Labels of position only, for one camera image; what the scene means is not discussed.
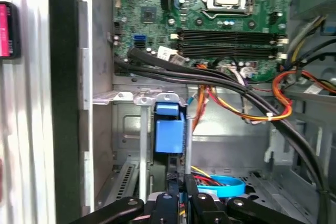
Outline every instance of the side panel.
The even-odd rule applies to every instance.
[[[19,10],[21,58],[0,62],[1,223],[56,223],[49,0]]]

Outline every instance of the orange wire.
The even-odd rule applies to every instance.
[[[204,64],[199,64],[197,65],[198,68],[206,68]],[[200,122],[199,120],[201,119],[202,114],[204,113],[204,102],[205,102],[205,97],[204,97],[204,85],[200,85],[198,87],[198,104],[197,104],[197,109],[196,109],[196,117],[193,121],[193,131],[196,129],[196,126]]]

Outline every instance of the red sticker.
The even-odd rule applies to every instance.
[[[0,5],[0,56],[10,56],[6,5]]]

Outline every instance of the black ram slot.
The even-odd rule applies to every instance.
[[[178,38],[187,42],[224,42],[243,44],[270,44],[275,41],[276,35],[239,32],[239,31],[202,31],[177,29]]]
[[[276,54],[273,48],[236,48],[236,47],[216,47],[206,45],[183,45],[179,48],[179,53],[183,57],[196,58],[213,58],[230,55],[237,58],[258,58],[268,59],[269,56]]]

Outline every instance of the motherboard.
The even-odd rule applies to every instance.
[[[114,53],[127,61],[137,47],[184,66],[239,64],[248,68],[246,78],[265,81],[284,58],[288,6],[289,0],[114,0]]]

